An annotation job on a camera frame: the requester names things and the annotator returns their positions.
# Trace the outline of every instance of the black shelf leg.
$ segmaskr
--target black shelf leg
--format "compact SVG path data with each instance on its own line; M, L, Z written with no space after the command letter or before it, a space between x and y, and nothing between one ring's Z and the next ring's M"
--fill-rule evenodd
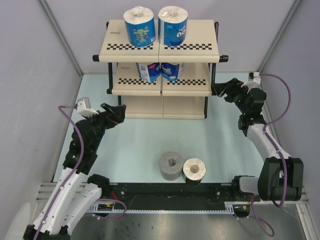
M218 42L218 31L219 31L219 22L215 22L214 23L214 31L215 31L215 37L216 37L216 41ZM212 63L211 66L211 88L213 86L213 84L216 82L216 63ZM206 119L208 116L208 97L206 96L204 98L204 118Z
M112 94L112 89L114 88L114 79L112 72L112 62L108 62L108 75L109 75L109 88L106 90L107 94Z
M204 98L204 119L207 118L208 114L208 97Z

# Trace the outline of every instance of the gray cylinder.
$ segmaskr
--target gray cylinder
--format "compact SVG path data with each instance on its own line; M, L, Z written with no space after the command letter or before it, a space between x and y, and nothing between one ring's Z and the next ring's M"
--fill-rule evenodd
M182 173L184 159L179 153L168 151L159 160L161 174L165 180L176 180Z
M198 185L206 175L206 165L199 158L190 158L183 165L183 179L187 184Z

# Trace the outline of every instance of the shelf board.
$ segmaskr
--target shelf board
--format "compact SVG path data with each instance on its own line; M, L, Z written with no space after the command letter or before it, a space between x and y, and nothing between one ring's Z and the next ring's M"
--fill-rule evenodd
M213 20L188 20L182 45L159 46L160 63L218 63L220 58Z
M205 98L200 96L165 96L164 119L204 119Z
M211 95L209 67L207 63L185 63L180 79L162 80L163 96L207 97Z
M138 119L162 119L164 109L163 96L126 96L125 117Z
M125 21L110 20L99 61L106 63L157 63L159 55L158 21L154 23L156 39L153 44L146 47L136 47L129 42Z
M135 63L118 64L112 94L122 96L160 96L161 75L153 82L143 81L139 78Z

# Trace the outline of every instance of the paper towel roll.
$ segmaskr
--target paper towel roll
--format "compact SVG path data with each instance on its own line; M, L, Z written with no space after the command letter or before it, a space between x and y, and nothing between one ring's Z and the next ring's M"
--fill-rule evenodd
M186 38L188 12L178 6L166 6L158 14L158 37L160 43L178 46Z
M146 47L156 40L154 13L146 7L136 6L123 14L129 42Z
M184 159L179 153L168 151L163 154L159 160L161 174L166 180L176 180L184 166Z
M169 81L178 80L184 73L185 64L184 63L161 63L161 74L164 78Z
M159 62L136 62L136 68L138 69L139 77L147 82L153 82L157 80L160 75L160 63Z

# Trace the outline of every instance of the purple cable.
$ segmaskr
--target purple cable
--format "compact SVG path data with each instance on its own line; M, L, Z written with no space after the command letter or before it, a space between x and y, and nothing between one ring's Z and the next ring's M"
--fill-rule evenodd
M69 122L72 124L72 126L74 127L74 130L75 130L76 133L78 134L78 137L79 137L79 140L80 140L80 146L81 146L81 151L80 151L80 156L79 156L78 161L76 162L74 168L73 168L72 171L69 173L69 175L68 175L68 176L65 178L65 180L61 183L60 187L64 187L65 184L66 184L66 182L67 182L67 181L70 179L70 177L72 176L72 174L74 174L74 172L77 170L79 164L80 164L81 161L82 161L82 158L83 158L84 152L85 152L85 144L84 144L84 140L83 140L83 138L82 138L82 136L81 136L81 132L79 131L77 125L76 125L75 122L71 119L71 117L69 117L69 116L65 113L65 111L62 110L62 109L73 109L73 108L74 108L74 106L58 106L59 111L65 116L66 119L68 119L68 121L69 121ZM53 205L54 205L54 203L55 203L55 201L56 201L59 193L61 192L60 187L59 187L59 189L56 191L56 193L55 193L55 195L53 196L53 198L52 198L52 200L51 200L51 202L50 202L47 210L45 211L45 214L44 214L44 216L43 216L43 219L42 219L42 221L41 221L41 223L40 223L40 225L39 225L39 227L38 227L38 229L37 229L37 231L36 231L36 233L35 233L35 235L34 235L34 237L33 237L33 240L37 240L37 237L38 237L38 235L39 235L39 233L40 233L40 231L41 231L41 228L42 228L43 225L44 225L42 222L47 219L50 210L52 209L52 207L53 207Z
M113 201L113 202L121 204L124 207L124 211L118 216L112 216L112 217L98 216L99 219L118 219L118 218L122 217L127 211L127 206L123 201L111 199L111 198L101 198L101 199L98 199L97 201Z
M274 148L276 149L277 153L279 154L281 161L282 161L282 165L283 165L283 192L282 192L282 197L281 197L281 201L280 204L277 204L275 201L273 201L273 204L277 207L277 208L281 208L286 200L286 195L287 195L287 183L288 183L288 171L287 171L287 164L286 164L286 160L284 155L282 154L282 152L280 152L278 145L275 143L275 141L271 138L271 136L269 135L269 133L266 132L267 127L270 124L274 124L275 122L279 121L280 119L282 119L284 117L284 115L286 115L286 113L289 110L289 107L291 105L291 91L289 88L289 85L286 83L285 80L283 80L281 77L274 75L274 74L270 74L270 73L260 73L260 76L268 76L268 77L273 77L276 79L279 79L286 87L287 91L288 91L288 104L284 110L284 112L275 120L268 122L266 125L264 125L263 127L263 131L266 135L266 137L269 139L269 141L272 143L272 145L274 146Z
M262 231L268 235L269 237L273 238L275 236L275 230L273 229L273 227L266 221L264 220L263 218L259 217L256 215L256 210L254 208L254 198L255 196L252 195L251 197L251 209L252 209L252 212L253 212L253 216L248 216L248 217L238 217L239 219L255 219L256 222L259 224L259 227L262 229ZM264 222L270 229L271 229L271 234L267 232L266 228L262 225L261 222Z

